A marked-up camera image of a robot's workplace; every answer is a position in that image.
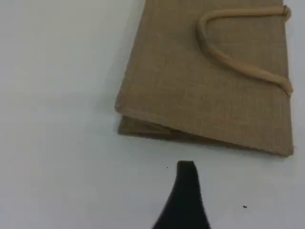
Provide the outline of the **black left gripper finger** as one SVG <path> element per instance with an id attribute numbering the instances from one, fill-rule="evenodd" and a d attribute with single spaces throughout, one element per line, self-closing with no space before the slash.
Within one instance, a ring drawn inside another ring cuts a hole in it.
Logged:
<path id="1" fill-rule="evenodd" d="M 175 183 L 154 229 L 209 229 L 198 171 L 193 161 L 178 161 Z"/>

